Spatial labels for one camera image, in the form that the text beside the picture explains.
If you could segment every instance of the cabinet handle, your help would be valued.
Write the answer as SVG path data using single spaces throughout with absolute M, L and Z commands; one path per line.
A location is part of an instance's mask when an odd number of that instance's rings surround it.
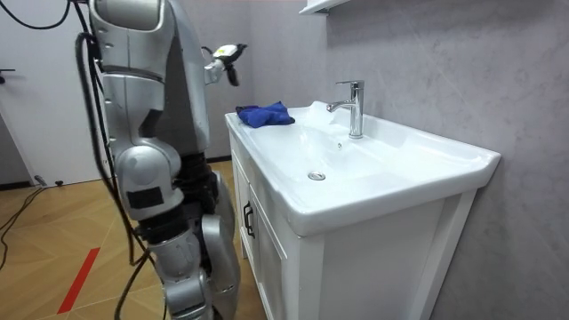
M 249 223 L 249 216 L 252 214 L 251 202 L 247 202 L 245 207 L 243 207 L 243 214 L 245 220 L 245 227 L 247 228 L 247 235 L 252 236 L 252 238 L 254 239 L 255 233 L 252 231 L 251 223 Z
M 245 227 L 249 229 L 249 223 L 247 221 L 247 208 L 251 208 L 251 201 L 247 201 L 247 204 L 243 207 L 243 221 L 245 222 Z

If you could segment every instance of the gray wall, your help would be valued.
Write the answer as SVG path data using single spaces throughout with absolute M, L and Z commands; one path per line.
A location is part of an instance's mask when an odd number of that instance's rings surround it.
M 183 2 L 200 43 L 212 50 L 224 44 L 251 42 L 250 9 L 246 1 L 187 0 Z M 251 53 L 246 50 L 235 63 L 241 85 L 231 86 L 227 77 L 206 87 L 211 145 L 207 157 L 229 156 L 229 133 L 224 115 L 236 106 L 252 102 Z
M 569 3 L 251 2 L 254 102 L 346 98 L 366 113 L 502 153 L 432 319 L 569 318 Z
M 28 169 L 0 115 L 0 185 L 28 181 Z

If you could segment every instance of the sink drain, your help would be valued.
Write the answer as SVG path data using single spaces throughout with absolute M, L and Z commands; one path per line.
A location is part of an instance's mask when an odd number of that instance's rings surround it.
M 326 176 L 321 172 L 311 172 L 309 173 L 309 178 L 312 180 L 320 181 L 326 179 Z

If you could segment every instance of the humanoid robot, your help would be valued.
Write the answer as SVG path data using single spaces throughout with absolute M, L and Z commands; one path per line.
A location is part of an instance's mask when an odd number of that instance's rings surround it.
M 100 49 L 109 146 L 119 194 L 148 243 L 172 319 L 230 320 L 240 274 L 227 187 L 204 157 L 204 87 L 245 45 L 224 45 L 204 63 L 178 0 L 91 0 Z

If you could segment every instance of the faucet handle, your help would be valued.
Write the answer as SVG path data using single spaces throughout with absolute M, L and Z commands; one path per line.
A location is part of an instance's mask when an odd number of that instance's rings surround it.
M 365 87 L 365 81 L 364 80 L 339 81 L 336 84 L 350 84 L 350 88 L 352 90 L 364 89 L 364 87 Z

